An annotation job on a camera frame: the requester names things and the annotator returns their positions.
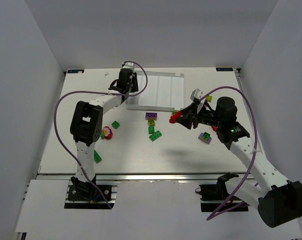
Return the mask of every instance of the gray wall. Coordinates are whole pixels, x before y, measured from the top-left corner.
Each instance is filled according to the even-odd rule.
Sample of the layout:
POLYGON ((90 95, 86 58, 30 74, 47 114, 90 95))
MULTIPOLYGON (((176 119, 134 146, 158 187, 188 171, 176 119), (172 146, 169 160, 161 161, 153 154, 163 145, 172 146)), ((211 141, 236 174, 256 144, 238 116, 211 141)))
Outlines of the gray wall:
POLYGON ((0 240, 36 175, 63 73, 23 0, 0 0, 0 240))
POLYGON ((26 0, 62 69, 241 67, 277 0, 26 0))
MULTIPOLYGON (((279 1, 242 69, 269 160, 302 182, 302 1, 279 1)), ((298 220, 302 231, 302 218, 298 220)))

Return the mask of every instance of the purple lego brick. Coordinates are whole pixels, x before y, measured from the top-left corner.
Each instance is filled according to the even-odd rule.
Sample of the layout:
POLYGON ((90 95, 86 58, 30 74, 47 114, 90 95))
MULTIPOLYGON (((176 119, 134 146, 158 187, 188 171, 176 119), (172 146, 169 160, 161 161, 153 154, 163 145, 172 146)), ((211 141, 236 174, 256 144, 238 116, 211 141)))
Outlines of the purple lego brick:
POLYGON ((145 119, 146 120, 149 120, 149 119, 154 119, 154 120, 156 120, 157 119, 157 113, 151 113, 151 112, 147 112, 146 114, 145 114, 145 119))
POLYGON ((206 142, 207 144, 210 144, 212 138, 210 137, 208 140, 203 138, 204 133, 201 133, 200 136, 198 137, 200 140, 202 140, 203 142, 206 142))

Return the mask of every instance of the white table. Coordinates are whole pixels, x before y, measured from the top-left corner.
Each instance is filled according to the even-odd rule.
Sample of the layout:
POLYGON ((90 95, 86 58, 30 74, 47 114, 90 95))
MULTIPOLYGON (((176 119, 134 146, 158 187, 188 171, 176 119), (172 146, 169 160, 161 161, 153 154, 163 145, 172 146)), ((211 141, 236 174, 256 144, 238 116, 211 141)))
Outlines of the white table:
MULTIPOLYGON (((189 96, 196 88, 204 93, 220 86, 238 88, 234 72, 217 72, 215 68, 147 68, 147 71, 181 73, 185 75, 187 105, 189 96)), ((62 94, 75 90, 106 91, 110 83, 118 78, 118 69, 86 69, 84 73, 67 74, 62 94)), ((239 93, 219 90, 212 94, 211 106, 221 96, 235 100, 238 108, 237 119, 249 131, 252 128, 242 97, 239 93)), ((76 94, 65 98, 58 111, 58 129, 62 140, 76 153, 70 125, 78 101, 89 101, 96 98, 93 94, 76 94)), ((111 140, 98 140, 95 150, 103 159, 95 164, 96 173, 100 174, 149 174, 149 173, 221 173, 245 172, 246 168, 227 148, 220 143, 210 126, 200 125, 197 129, 188 130, 179 124, 170 124, 171 113, 158 112, 156 129, 163 134, 152 142, 148 138, 148 126, 145 111, 127 110, 125 104, 110 110, 103 116, 103 126, 110 126, 116 120, 118 129, 113 129, 111 140), (208 145, 198 139, 201 132, 208 132, 212 142, 208 145)), ((74 174, 77 169, 75 160, 60 146, 52 128, 42 157, 39 173, 41 174, 74 174)))

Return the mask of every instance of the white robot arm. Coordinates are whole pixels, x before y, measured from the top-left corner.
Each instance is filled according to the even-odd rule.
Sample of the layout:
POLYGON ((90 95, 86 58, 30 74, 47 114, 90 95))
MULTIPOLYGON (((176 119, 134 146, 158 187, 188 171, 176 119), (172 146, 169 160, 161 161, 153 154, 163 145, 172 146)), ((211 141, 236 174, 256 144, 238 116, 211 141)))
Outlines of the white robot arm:
POLYGON ((83 170, 89 180, 95 183, 94 148, 102 132, 103 115, 122 104, 129 93, 138 91, 134 68, 133 63, 126 62, 120 70, 119 78, 111 83, 108 95, 102 95, 89 102, 79 101, 76 105, 70 131, 75 140, 77 159, 81 166, 78 165, 77 173, 71 181, 85 199, 92 198, 96 192, 84 176, 83 170))
MULTIPOLYGON (((196 89, 191 96, 193 103, 173 115, 170 123, 179 123, 188 129, 197 128, 199 123, 217 127, 218 139, 249 168, 256 150, 249 133, 236 121, 237 108, 234 100, 220 97, 216 109, 213 110, 207 101, 200 101, 202 95, 203 92, 196 89)), ((235 195, 258 210, 262 220, 269 227, 276 227, 301 217, 302 184, 299 181, 291 182, 262 153, 255 154, 250 173, 258 186, 244 182, 238 188, 241 179, 237 174, 227 173, 218 178, 217 194, 226 199, 238 189, 235 195)))

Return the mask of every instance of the lego brick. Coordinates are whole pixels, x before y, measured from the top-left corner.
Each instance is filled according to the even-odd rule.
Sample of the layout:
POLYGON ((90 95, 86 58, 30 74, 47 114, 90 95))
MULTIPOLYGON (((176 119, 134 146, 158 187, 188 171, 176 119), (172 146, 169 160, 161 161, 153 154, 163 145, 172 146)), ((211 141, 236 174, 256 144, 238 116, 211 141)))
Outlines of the lego brick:
POLYGON ((210 103, 212 101, 212 96, 207 96, 206 100, 210 103))
POLYGON ((157 120, 157 113, 151 113, 151 112, 147 112, 145 113, 145 119, 146 120, 150 120, 150 119, 154 119, 154 120, 157 120))
POLYGON ((204 138, 205 133, 201 133, 200 136, 198 137, 200 140, 202 140, 203 142, 206 142, 207 144, 210 144, 210 142, 212 141, 212 138, 209 136, 208 139, 204 138))
POLYGON ((149 134, 153 134, 153 133, 155 133, 154 127, 149 126, 149 134))
POLYGON ((149 138, 153 142, 153 141, 157 140, 161 136, 162 136, 162 133, 160 131, 156 131, 155 133, 153 133, 152 135, 150 135, 149 138))
POLYGON ((98 164, 101 160, 99 154, 94 150, 94 161, 98 164))
POLYGON ((117 129, 119 126, 120 126, 120 124, 117 121, 114 121, 112 123, 112 127, 115 128, 115 129, 117 129))
POLYGON ((148 125, 151 127, 153 127, 153 126, 155 126, 155 121, 154 121, 154 119, 150 119, 150 120, 148 120, 147 121, 147 123, 148 123, 148 125))
POLYGON ((177 118, 179 118, 179 117, 181 117, 181 116, 182 116, 182 113, 181 113, 180 111, 178 111, 176 114, 174 114, 174 115, 172 115, 172 116, 170 117, 169 122, 170 122, 171 124, 174 124, 174 123, 175 123, 175 119, 177 119, 177 118))
POLYGON ((105 136, 104 136, 104 132, 103 132, 103 130, 102 130, 102 132, 101 132, 101 139, 104 139, 105 138, 105 136))
POLYGON ((208 140, 210 138, 210 136, 211 136, 211 134, 208 134, 207 132, 205 132, 203 134, 203 138, 206 139, 206 140, 208 140))
POLYGON ((171 116, 173 116, 174 114, 177 114, 179 111, 174 111, 172 112, 171 116))

